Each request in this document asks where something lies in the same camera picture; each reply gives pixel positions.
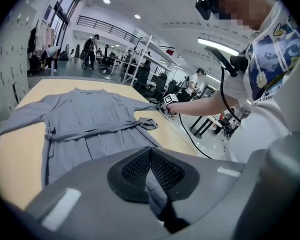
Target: gray robe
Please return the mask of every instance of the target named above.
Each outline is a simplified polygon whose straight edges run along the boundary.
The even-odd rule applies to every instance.
[[[77,165],[121,151],[161,145],[145,130],[158,125],[134,119],[134,111],[156,110],[150,103],[105,90],[74,90],[48,95],[15,110],[1,134],[44,122],[42,187]]]

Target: black cable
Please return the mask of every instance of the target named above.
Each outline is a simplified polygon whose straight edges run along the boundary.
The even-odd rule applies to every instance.
[[[195,144],[194,141],[192,140],[190,134],[189,134],[188,131],[186,130],[186,127],[185,127],[184,124],[182,123],[181,115],[180,115],[180,114],[179,114],[179,118],[180,118],[180,123],[181,123],[183,129],[185,130],[186,134],[188,134],[188,136],[189,136],[189,138],[190,138],[192,144],[195,146],[195,148],[196,148],[197,150],[199,150],[200,153],[203,154],[205,157],[207,157],[207,158],[209,158],[209,159],[212,159],[210,156],[208,156],[208,155],[206,155],[205,153],[203,153],[203,152],[196,146],[196,144]]]
[[[225,69],[223,67],[221,67],[220,93],[221,93],[222,101],[223,101],[224,105],[226,106],[226,108],[228,109],[228,111],[230,112],[230,114],[233,115],[233,117],[235,119],[237,119],[239,123],[241,123],[241,120],[235,115],[235,113],[232,112],[232,110],[230,109],[230,107],[226,101],[225,94],[224,94],[224,80],[225,80]]]

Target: white shelving rack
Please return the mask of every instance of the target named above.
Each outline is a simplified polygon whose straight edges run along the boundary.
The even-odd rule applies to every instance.
[[[134,84],[134,81],[137,80],[136,79],[136,75],[137,75],[139,66],[141,64],[141,61],[143,59],[147,59],[148,61],[156,64],[159,68],[164,69],[165,71],[174,73],[173,77],[171,79],[173,79],[175,77],[175,74],[176,74],[177,70],[180,69],[179,68],[180,64],[178,64],[168,53],[166,53],[158,45],[156,45],[152,41],[152,37],[153,36],[151,35],[150,38],[139,39],[138,43],[136,44],[136,46],[135,46],[135,48],[133,50],[132,56],[131,56],[129,64],[127,66],[127,70],[126,70],[126,72],[124,74],[124,78],[123,78],[122,84],[124,84],[126,81],[128,81],[130,79],[131,79],[130,86],[132,86]],[[136,51],[139,44],[145,45],[145,47],[143,48],[142,53]],[[160,55],[168,64],[165,65],[164,63],[162,63],[160,61],[157,61],[153,57],[151,57],[148,54],[146,54],[147,49],[150,49],[150,50],[154,51],[156,54]],[[133,57],[134,57],[135,54],[140,56],[140,60],[139,60],[139,62],[138,62],[137,65],[135,65],[135,64],[132,63],[132,60],[133,60]],[[129,69],[130,66],[136,67],[135,70],[134,70],[134,72],[133,72],[133,74],[128,73],[128,69]]]

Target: white cabinet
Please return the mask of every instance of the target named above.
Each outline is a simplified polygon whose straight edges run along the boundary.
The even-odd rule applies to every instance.
[[[0,28],[0,119],[6,120],[29,91],[28,40],[36,10],[16,4]]]

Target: vr headset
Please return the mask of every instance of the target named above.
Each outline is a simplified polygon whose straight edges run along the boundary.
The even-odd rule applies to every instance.
[[[210,19],[211,12],[219,20],[231,20],[231,14],[227,14],[224,8],[219,8],[219,0],[196,0],[195,8],[206,21]]]

